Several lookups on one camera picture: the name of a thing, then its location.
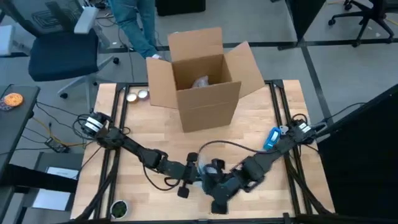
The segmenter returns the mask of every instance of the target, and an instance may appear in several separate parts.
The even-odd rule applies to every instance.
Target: blue jeans
[[[151,57],[157,53],[155,41],[155,0],[108,0],[113,16],[129,38],[132,47],[142,57]],[[138,9],[144,33],[137,23]]]

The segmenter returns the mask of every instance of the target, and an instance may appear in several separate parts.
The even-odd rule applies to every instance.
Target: gray floor
[[[327,25],[328,20],[334,14],[344,12],[341,4],[324,5],[317,18],[305,35],[306,40],[344,40],[355,39],[360,26],[359,18],[338,19],[333,27]],[[398,17],[388,15],[388,18],[398,21]],[[4,18],[1,25],[14,24],[9,17]],[[398,27],[389,23],[391,28],[398,32]],[[239,0],[207,0],[207,10],[202,13],[158,17],[156,21],[157,32],[161,45],[167,45],[167,35],[176,31],[200,29],[205,27],[220,26],[223,28],[224,43],[242,42],[271,42],[294,41],[295,32],[284,1],[271,3],[268,0],[251,0],[250,4]],[[364,38],[386,38],[387,34],[377,24],[369,23]],[[118,48],[121,43],[118,39],[118,27],[104,28],[104,33],[111,40],[113,48]],[[33,43],[34,38],[21,28],[17,29],[17,38],[27,45]],[[127,42],[126,36],[121,31],[121,39]],[[396,52],[398,44],[369,44],[356,49],[349,45],[309,47],[310,56],[323,89],[326,102],[331,113],[352,103],[368,101],[398,82],[395,69]],[[307,65],[301,49],[278,51],[275,47],[254,47],[253,54],[261,70],[264,79],[298,79],[301,82],[305,101],[308,107],[309,117],[312,122],[323,119],[323,113],[315,93]],[[168,52],[161,52],[166,58],[170,58]],[[132,73],[127,53],[114,54],[119,57],[121,64],[118,66],[109,64],[101,73],[102,77],[115,82],[131,82]],[[99,60],[108,55],[100,55]],[[136,82],[145,82],[146,65],[143,58],[137,53],[131,54],[133,61],[133,74]],[[60,99],[55,93],[70,80],[50,83],[35,83],[27,72],[29,58],[0,58],[0,84],[7,85],[38,85],[42,88],[39,101],[58,106],[77,114],[86,113],[85,92],[82,86],[70,93],[67,100]],[[59,119],[62,123],[71,124],[73,116],[57,110],[46,110]],[[54,133],[65,142],[79,142],[73,133],[51,120],[43,112],[35,109],[35,117],[44,123],[53,123]],[[35,121],[29,121],[28,127],[43,134],[45,130]],[[43,141],[40,136],[24,132],[28,138]],[[21,138],[18,148],[43,147],[41,144],[32,143]],[[74,148],[73,152],[82,153],[82,148]],[[21,166],[32,168],[36,162],[38,151],[18,151],[14,154],[12,162]],[[21,195],[13,198],[12,205],[3,223],[13,223],[18,213]],[[58,212],[27,213],[26,220],[29,223],[51,223],[60,217],[59,222],[65,221],[68,213],[62,216]]]

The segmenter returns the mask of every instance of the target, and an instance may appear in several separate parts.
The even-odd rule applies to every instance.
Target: white paper
[[[78,170],[49,167],[46,173],[76,179]],[[40,189],[32,207],[64,211],[67,207],[69,196],[70,193],[68,192]]]

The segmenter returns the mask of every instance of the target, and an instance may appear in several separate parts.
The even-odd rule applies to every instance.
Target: wooden tabletop
[[[284,85],[290,113],[308,114],[299,81],[286,80]],[[111,114],[115,87],[116,84],[100,85],[95,111]],[[131,92],[137,92],[139,89],[141,88],[131,88]],[[118,114],[120,114],[122,100],[120,99],[119,102]],[[284,118],[280,96],[279,107]],[[177,110],[151,106],[149,101],[127,106],[125,126],[131,129],[131,134],[128,136],[139,144],[165,151],[169,154],[169,160],[180,161],[184,164],[189,152],[197,152],[201,145],[215,139],[229,140],[253,149],[260,149],[270,129],[277,124],[271,92],[269,86],[265,86],[239,100],[229,126],[184,133]],[[98,146],[94,144],[88,146],[83,162],[97,148]],[[72,218],[83,211],[98,189],[103,154],[104,151],[97,153],[81,172]],[[207,162],[212,158],[223,159],[226,162],[226,170],[229,170],[251,154],[238,147],[213,144],[201,153],[201,159]],[[333,212],[334,208],[319,155],[306,146],[302,146],[301,160],[308,187],[317,199]],[[155,174],[150,170],[147,172],[159,187],[167,188],[163,183],[163,175]],[[130,208],[129,214],[122,221],[275,218],[281,217],[284,212],[294,216],[282,158],[273,163],[272,169],[266,174],[266,179],[260,186],[249,194],[240,191],[229,201],[227,215],[211,214],[211,197],[205,195],[198,187],[190,185],[188,188],[190,195],[187,199],[177,196],[178,188],[168,192],[155,189],[144,176],[142,164],[138,158],[126,150],[121,151],[114,199],[127,201]],[[298,186],[297,189],[300,196],[300,208],[304,211],[301,191]],[[104,195],[102,214],[105,212],[108,194],[109,192],[106,192]]]

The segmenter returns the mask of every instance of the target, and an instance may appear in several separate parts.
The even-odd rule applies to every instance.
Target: table leg
[[[33,187],[75,193],[77,180],[8,164],[0,180],[0,185]]]

